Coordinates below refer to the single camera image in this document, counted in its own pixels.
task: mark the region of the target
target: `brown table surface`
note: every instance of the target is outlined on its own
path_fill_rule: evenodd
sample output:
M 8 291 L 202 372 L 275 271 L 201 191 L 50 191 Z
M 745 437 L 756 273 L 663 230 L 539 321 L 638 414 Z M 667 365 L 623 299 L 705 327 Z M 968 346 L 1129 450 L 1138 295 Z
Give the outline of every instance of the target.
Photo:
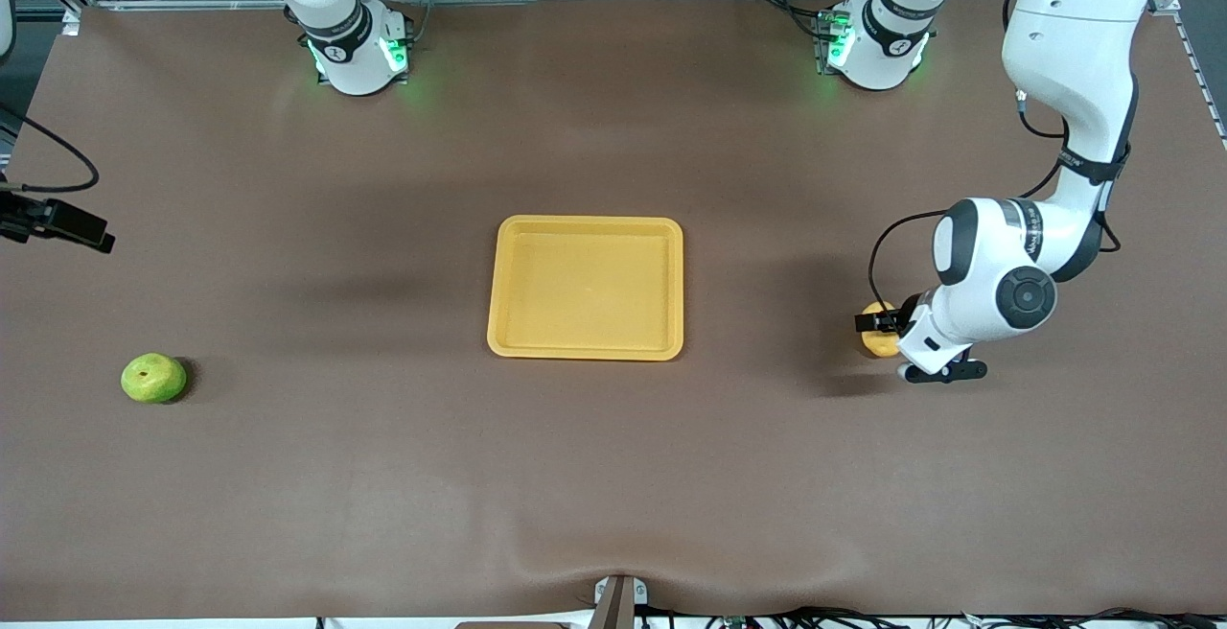
M 950 2 L 887 93 L 756 1 L 442 7 L 368 99 L 276 11 L 86 13 L 31 113 L 118 245 L 0 244 L 0 618 L 546 612 L 611 571 L 703 613 L 1227 609 L 1227 154 L 1173 21 L 1135 45 L 1124 251 L 987 380 L 859 353 L 882 227 L 1055 157 L 999 5 Z M 10 178 L 79 174 L 22 134 Z M 513 213 L 676 218 L 682 354 L 496 358 Z M 194 396 L 120 394 L 148 349 Z

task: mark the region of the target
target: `white robotic arm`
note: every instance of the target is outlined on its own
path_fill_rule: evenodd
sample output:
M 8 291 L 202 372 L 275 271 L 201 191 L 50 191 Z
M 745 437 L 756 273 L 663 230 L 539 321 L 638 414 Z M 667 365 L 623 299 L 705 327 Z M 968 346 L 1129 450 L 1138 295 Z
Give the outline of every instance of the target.
M 346 94 L 382 91 L 409 66 L 405 17 L 377 0 L 285 0 L 320 74 Z
M 848 13 L 840 40 L 827 64 L 867 91 L 888 91 L 920 63 L 929 25 L 945 0 L 847 0 L 834 7 Z
M 1058 110 L 1069 135 L 1048 200 L 971 197 L 934 232 L 940 287 L 896 314 L 908 380 L 950 376 L 977 341 L 1029 332 L 1052 315 L 1056 283 L 1101 249 L 1104 212 L 1124 162 L 1137 101 L 1129 69 L 1146 0 L 1018 0 L 1002 48 L 1018 91 Z

